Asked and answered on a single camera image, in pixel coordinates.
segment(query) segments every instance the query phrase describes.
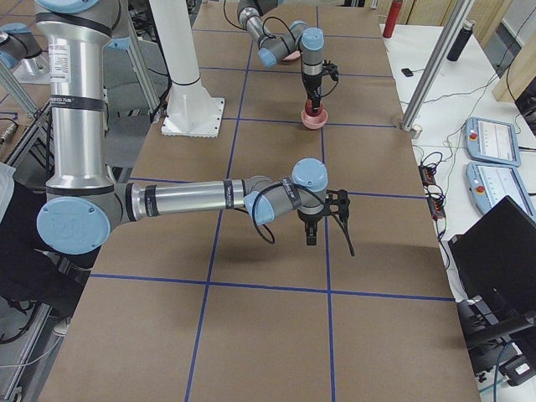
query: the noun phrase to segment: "computer monitor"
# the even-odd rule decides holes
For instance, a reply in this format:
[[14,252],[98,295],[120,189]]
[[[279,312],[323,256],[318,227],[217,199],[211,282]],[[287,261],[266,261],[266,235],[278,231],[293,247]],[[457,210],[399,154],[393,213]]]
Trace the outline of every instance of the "computer monitor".
[[[467,295],[480,295],[499,322],[536,310],[536,223],[510,197],[449,246]],[[536,327],[510,337],[536,368]]]

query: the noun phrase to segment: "warning label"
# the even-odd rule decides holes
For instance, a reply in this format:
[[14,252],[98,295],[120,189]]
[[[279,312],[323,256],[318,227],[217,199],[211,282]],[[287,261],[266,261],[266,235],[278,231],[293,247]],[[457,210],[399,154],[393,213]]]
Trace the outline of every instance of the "warning label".
[[68,44],[50,44],[50,82],[70,82],[70,52]]

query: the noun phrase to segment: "white desk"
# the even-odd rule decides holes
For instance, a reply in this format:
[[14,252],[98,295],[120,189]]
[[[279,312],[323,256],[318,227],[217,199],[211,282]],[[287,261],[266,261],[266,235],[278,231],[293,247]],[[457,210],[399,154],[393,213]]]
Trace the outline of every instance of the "white desk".
[[[405,77],[401,69],[424,69],[440,33],[441,27],[399,25],[395,28],[393,37],[384,40],[401,101],[410,101],[422,74],[422,71],[415,72],[413,77]],[[493,67],[478,42],[474,37],[471,37],[457,62],[446,60],[443,63],[426,99],[433,100],[442,95],[471,92],[486,85],[492,77],[494,77]],[[498,79],[495,79],[485,90],[480,89],[470,95],[454,95],[424,104],[415,121],[423,127],[423,132],[419,139],[413,141],[414,145],[422,149],[425,156],[438,151],[443,153],[445,157],[449,157],[451,151],[444,144],[447,136],[457,131],[469,116],[478,116],[512,122],[520,131],[518,145],[536,147],[536,139],[524,119],[518,116],[517,107],[513,103],[495,101],[492,89],[497,82]],[[402,106],[405,109],[407,104],[402,103]],[[472,202],[467,189],[465,165],[471,159],[460,135],[458,133],[450,137],[451,143],[454,144],[453,152],[456,153],[456,159],[452,158],[441,163],[435,176],[437,183],[446,191],[447,228],[444,236],[445,241],[453,235],[465,233],[482,216]],[[415,147],[417,162],[422,157],[419,148]],[[527,190],[530,193],[535,192],[536,177],[531,172],[536,168],[536,152],[522,152],[521,157],[522,166],[519,168],[519,172]],[[437,157],[431,157],[429,162],[437,160]],[[440,229],[443,229],[444,222],[440,221],[439,226]],[[457,277],[456,268],[452,265],[449,268],[449,279],[455,298],[461,300],[463,290]],[[489,384],[492,384],[492,374],[488,375],[486,383],[479,384],[479,388],[482,389]],[[536,400],[536,378],[518,387],[498,386],[497,388],[497,399],[501,402]],[[482,393],[481,397],[483,402],[492,401],[492,391]]]

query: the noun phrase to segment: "pink bowl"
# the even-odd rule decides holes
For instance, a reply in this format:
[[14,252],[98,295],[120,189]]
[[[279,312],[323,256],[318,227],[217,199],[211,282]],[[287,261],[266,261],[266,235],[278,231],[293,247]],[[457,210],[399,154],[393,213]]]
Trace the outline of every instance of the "pink bowl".
[[307,128],[311,130],[316,130],[320,127],[323,127],[327,121],[327,112],[325,109],[322,109],[318,116],[309,116],[305,109],[301,111],[301,122]]
[[296,59],[299,59],[302,54],[299,50],[297,50],[294,53],[290,53],[288,56],[286,56],[283,61],[294,61]]

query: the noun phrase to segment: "blue joint cap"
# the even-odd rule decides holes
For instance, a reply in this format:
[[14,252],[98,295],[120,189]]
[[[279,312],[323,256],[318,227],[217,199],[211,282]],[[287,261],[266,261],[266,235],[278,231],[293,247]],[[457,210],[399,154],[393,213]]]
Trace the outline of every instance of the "blue joint cap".
[[84,254],[102,245],[111,232],[102,209],[78,197],[59,197],[39,211],[37,230],[43,241],[65,254]]
[[18,61],[12,55],[6,52],[0,52],[0,63],[10,70],[18,64]]
[[324,47],[324,32],[320,28],[307,28],[301,34],[301,44],[312,52]]
[[260,62],[265,67],[272,67],[277,64],[277,59],[275,55],[267,48],[259,49],[259,52],[257,52],[257,54],[259,55]]
[[23,23],[6,23],[4,26],[0,27],[0,31],[5,32],[6,34],[29,34],[30,28],[28,28]]
[[[253,217],[253,204],[259,194],[260,193],[258,191],[252,191],[244,197],[244,205],[251,217]],[[274,209],[271,206],[270,201],[268,201],[268,198],[266,198],[264,195],[261,195],[255,206],[255,221],[257,224],[268,224],[275,218],[276,214],[274,213]]]
[[294,27],[296,27],[297,25],[302,25],[302,24],[305,24],[307,25],[307,23],[305,21],[301,21],[300,19],[297,19],[296,21],[294,21],[293,23],[291,23],[289,25],[289,29],[292,30]]
[[54,13],[77,14],[95,6],[100,0],[36,0],[36,3]]
[[326,165],[311,157],[302,159],[292,170],[292,180],[314,193],[321,192],[327,188]]
[[106,46],[108,49],[117,49],[117,50],[128,50],[131,46],[130,37],[126,36],[125,38],[115,38],[112,39],[110,43]]

